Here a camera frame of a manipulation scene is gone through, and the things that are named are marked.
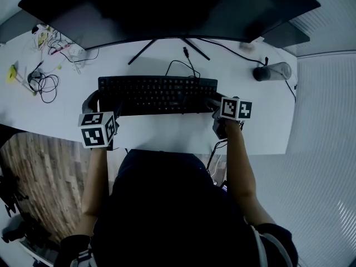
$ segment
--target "wooden floor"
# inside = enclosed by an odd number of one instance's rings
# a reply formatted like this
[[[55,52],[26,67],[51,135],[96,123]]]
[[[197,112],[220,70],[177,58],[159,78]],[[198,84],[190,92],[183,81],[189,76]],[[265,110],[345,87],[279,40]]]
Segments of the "wooden floor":
[[[41,221],[54,242],[71,235],[80,218],[90,150],[79,142],[26,132],[14,135],[0,153],[5,164],[20,178],[20,190],[29,196],[20,202],[21,208]],[[125,155],[124,149],[107,154],[110,191]],[[207,164],[209,155],[196,156]],[[225,170],[226,156],[215,155],[210,172],[218,185]]]

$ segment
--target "desk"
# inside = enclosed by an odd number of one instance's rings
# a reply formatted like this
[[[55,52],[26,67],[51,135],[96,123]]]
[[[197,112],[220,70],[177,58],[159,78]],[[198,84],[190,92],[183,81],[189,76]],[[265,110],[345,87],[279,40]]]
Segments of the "desk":
[[[164,75],[170,61],[187,62],[180,39],[162,39],[155,42],[132,65],[128,61],[148,41],[118,44],[100,48],[98,57],[86,61],[79,75],[73,65],[59,53],[47,55],[33,52],[29,46],[32,38],[27,32],[0,48],[0,123],[37,134],[62,139],[81,141],[77,127],[83,101],[97,89],[100,76],[117,75]],[[255,62],[244,60],[227,50],[198,39],[191,39],[211,60],[188,48],[194,68],[203,78],[218,80],[217,91],[223,95],[247,99],[253,102],[251,119],[243,129],[246,149],[249,155],[284,154],[289,140],[294,113],[294,98],[285,82],[258,82],[252,76]],[[293,75],[289,80],[293,89],[296,84],[296,57],[266,43],[255,43],[255,51],[247,55],[239,51],[239,43],[219,41],[242,55],[269,64],[285,61],[290,64]],[[97,50],[88,52],[93,58]],[[18,73],[27,76],[41,60],[43,73],[56,74],[60,78],[57,98],[50,104],[41,101],[17,82],[6,84],[5,76],[9,67],[18,62]],[[173,63],[170,76],[191,75],[189,68]],[[212,130],[210,113],[174,114],[151,116],[126,116],[118,120],[120,128],[114,138],[114,147],[128,149],[162,150],[210,154],[218,141]],[[226,148],[219,150],[225,154]]]

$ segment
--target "striped sleeve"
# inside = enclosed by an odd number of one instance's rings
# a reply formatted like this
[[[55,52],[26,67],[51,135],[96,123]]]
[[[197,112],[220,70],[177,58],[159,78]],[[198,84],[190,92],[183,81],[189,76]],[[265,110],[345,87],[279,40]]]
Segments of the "striped sleeve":
[[[264,251],[267,264],[260,260],[260,266],[297,267],[298,252],[293,244],[291,233],[275,224],[262,224],[255,228],[259,234],[259,252]]]

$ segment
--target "black keyboard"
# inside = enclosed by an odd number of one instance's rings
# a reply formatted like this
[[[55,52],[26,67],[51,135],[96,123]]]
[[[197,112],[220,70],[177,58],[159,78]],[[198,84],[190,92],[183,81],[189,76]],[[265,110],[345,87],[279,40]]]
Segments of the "black keyboard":
[[[123,100],[121,116],[211,112],[204,97],[216,95],[217,80],[176,76],[99,77],[100,111]]]

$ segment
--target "yellow object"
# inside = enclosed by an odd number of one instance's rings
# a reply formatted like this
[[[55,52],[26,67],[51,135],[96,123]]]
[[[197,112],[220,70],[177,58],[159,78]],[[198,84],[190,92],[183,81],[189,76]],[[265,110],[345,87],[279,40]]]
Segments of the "yellow object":
[[[16,79],[17,71],[15,65],[12,65],[7,71],[6,83],[11,83]]]

